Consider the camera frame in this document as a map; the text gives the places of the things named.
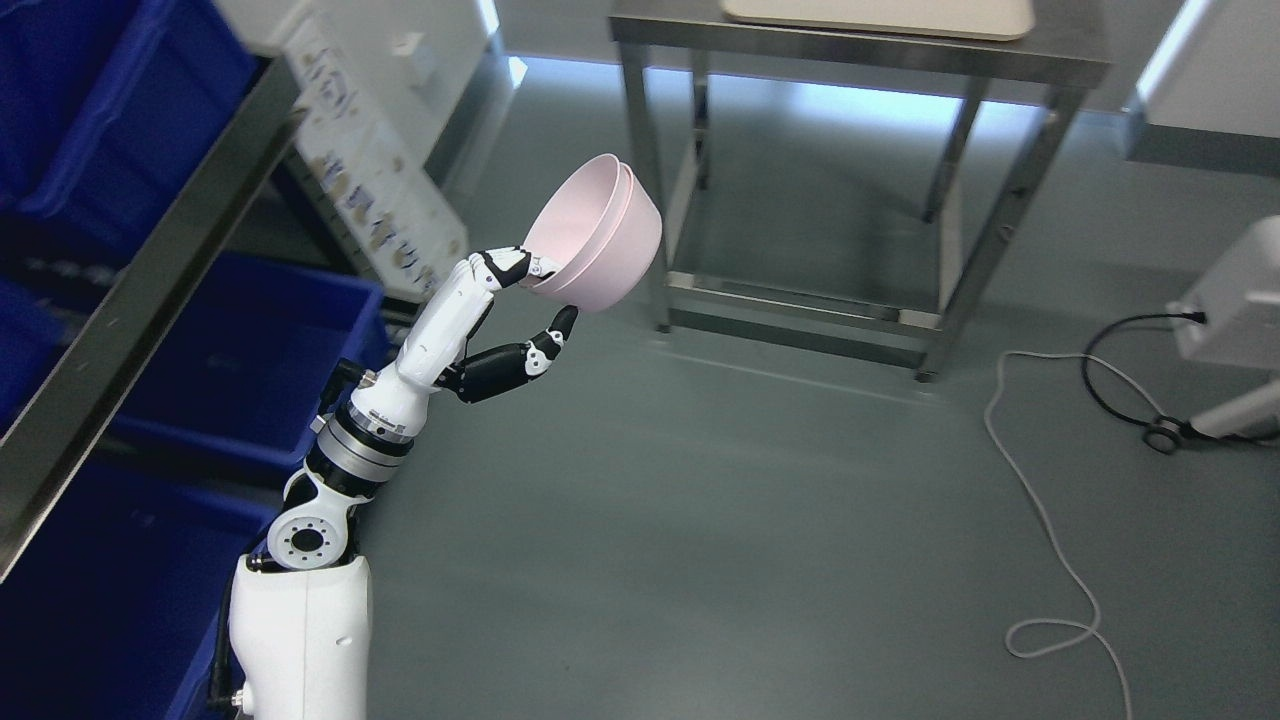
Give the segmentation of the black white robotic hand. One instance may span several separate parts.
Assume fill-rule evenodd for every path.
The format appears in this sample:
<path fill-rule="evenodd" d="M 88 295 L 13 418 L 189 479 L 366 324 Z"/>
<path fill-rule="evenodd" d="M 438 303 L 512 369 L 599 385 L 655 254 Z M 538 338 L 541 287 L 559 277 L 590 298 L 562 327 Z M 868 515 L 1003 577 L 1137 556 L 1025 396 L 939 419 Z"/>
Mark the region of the black white robotic hand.
<path fill-rule="evenodd" d="M 544 375 L 563 350 L 577 319 L 564 306 L 545 329 L 521 343 L 502 345 L 467 357 L 465 346 L 484 323 L 494 297 L 521 283 L 535 284 L 562 270 L 562 264 L 522 247 L 474 252 L 454 265 L 415 322 L 396 360 L 351 404 L 375 436 L 413 438 L 425 427 L 431 395 L 456 392 L 475 404 L 525 386 Z"/>

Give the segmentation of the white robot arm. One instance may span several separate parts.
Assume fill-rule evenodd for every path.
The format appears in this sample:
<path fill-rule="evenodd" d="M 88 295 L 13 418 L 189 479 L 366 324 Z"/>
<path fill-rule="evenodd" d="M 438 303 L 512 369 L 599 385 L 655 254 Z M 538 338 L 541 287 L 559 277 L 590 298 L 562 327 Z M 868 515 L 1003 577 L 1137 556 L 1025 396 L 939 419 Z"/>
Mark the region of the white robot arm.
<path fill-rule="evenodd" d="M 365 719 L 372 571 L 357 512 L 397 473 L 431 391 L 396 364 L 324 404 L 279 514 L 227 583 L 206 705 L 225 719 Z"/>

